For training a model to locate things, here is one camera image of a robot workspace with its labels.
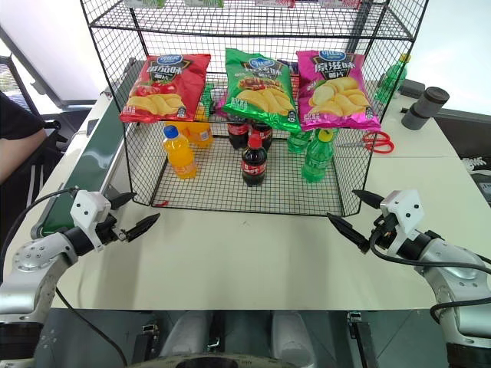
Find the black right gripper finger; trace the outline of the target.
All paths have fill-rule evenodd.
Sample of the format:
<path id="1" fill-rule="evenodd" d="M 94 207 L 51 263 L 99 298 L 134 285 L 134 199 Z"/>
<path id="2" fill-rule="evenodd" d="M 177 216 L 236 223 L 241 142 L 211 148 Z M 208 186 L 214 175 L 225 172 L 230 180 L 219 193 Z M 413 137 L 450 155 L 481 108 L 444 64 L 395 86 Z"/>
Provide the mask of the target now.
<path id="1" fill-rule="evenodd" d="M 364 190 L 353 189 L 352 192 L 366 205 L 369 205 L 373 209 L 379 209 L 384 197 L 376 193 Z"/>
<path id="2" fill-rule="evenodd" d="M 363 254 L 366 254 L 370 250 L 369 241 L 360 232 L 356 231 L 352 224 L 342 217 L 331 213 L 328 213 L 327 217 L 338 232 L 347 240 L 355 244 Z"/>

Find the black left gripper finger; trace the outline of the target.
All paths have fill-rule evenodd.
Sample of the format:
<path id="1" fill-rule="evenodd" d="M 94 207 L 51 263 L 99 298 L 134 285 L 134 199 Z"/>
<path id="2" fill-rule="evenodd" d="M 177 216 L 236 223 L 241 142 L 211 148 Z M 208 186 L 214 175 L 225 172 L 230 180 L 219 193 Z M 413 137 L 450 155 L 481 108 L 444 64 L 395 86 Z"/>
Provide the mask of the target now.
<path id="1" fill-rule="evenodd" d="M 136 238 L 139 238 L 157 222 L 159 217 L 160 217 L 160 213 L 149 215 L 146 218 L 143 218 L 142 220 L 137 222 L 136 225 L 130 230 L 124 230 L 124 235 L 125 235 L 124 240 L 126 242 L 131 242 Z"/>
<path id="2" fill-rule="evenodd" d="M 119 209 L 121 206 L 131 201 L 136 195 L 137 194 L 135 192 L 124 192 L 114 196 L 113 198 L 109 199 L 110 209 L 111 210 Z"/>

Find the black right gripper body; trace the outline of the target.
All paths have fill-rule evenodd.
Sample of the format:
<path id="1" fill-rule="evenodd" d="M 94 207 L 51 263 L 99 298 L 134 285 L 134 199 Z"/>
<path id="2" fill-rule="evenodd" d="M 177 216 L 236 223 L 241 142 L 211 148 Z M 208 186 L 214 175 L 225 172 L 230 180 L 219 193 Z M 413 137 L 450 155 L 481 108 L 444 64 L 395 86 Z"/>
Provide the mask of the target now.
<path id="1" fill-rule="evenodd" d="M 371 231 L 373 243 L 382 249 L 389 249 L 397 236 L 397 225 L 399 222 L 395 214 L 378 216 L 374 221 L 375 228 Z"/>

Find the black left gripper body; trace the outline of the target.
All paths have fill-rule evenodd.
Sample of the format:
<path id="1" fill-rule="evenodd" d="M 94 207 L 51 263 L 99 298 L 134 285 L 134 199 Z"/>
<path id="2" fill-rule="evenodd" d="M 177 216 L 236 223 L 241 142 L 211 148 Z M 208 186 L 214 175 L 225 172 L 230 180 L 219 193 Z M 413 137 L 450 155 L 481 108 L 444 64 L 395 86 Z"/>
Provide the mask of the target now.
<path id="1" fill-rule="evenodd" d="M 110 213 L 103 222 L 99 222 L 96 225 L 95 231 L 102 245 L 127 240 L 126 232 L 117 226 L 117 219 Z"/>

